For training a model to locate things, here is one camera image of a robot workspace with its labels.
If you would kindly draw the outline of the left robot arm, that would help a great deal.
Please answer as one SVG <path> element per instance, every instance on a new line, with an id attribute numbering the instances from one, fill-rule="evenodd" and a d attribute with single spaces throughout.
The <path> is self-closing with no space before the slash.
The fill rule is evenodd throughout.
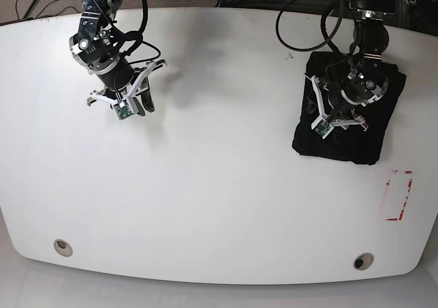
<path id="1" fill-rule="evenodd" d="M 311 129 L 322 138 L 336 127 L 359 125 L 367 130 L 365 118 L 355 108 L 377 102 L 389 86 L 382 62 L 389 45 L 383 16 L 395 13 L 395 0 L 350 0 L 350 9 L 360 12 L 361 20 L 355 23 L 349 52 L 325 66 L 323 76 L 306 76 L 315 99 L 311 108 L 318 110 Z"/>

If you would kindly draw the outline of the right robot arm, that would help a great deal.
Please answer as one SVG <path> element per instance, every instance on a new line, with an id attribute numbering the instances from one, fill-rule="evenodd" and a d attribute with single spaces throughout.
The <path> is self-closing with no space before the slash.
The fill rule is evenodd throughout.
<path id="1" fill-rule="evenodd" d="M 69 40 L 72 57 L 104 85 L 93 90 L 87 104 L 100 101 L 118 120 L 145 116 L 155 111 L 149 76 L 166 65 L 161 51 L 144 40 L 149 19 L 147 0 L 142 2 L 142 20 L 136 31 L 116 26 L 116 13 L 123 0 L 81 0 L 83 12 L 77 33 Z"/>

